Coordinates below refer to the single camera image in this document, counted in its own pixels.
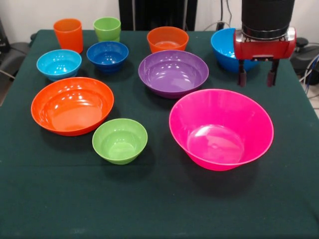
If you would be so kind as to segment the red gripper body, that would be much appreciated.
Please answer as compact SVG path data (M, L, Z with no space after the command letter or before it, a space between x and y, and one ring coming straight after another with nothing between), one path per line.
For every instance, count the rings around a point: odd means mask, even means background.
M237 29L233 35L235 57L251 61L290 58L295 50L296 39L296 30L292 26L282 37L269 40L250 38Z

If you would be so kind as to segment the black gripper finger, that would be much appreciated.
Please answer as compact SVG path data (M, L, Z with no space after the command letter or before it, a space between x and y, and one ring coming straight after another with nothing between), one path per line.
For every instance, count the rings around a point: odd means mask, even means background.
M267 76L267 86L272 87L276 84L277 70L279 66L279 59L272 60L271 70Z
M241 87L245 87L247 81L247 74L244 69L244 60L239 60L239 68L238 68L238 85Z

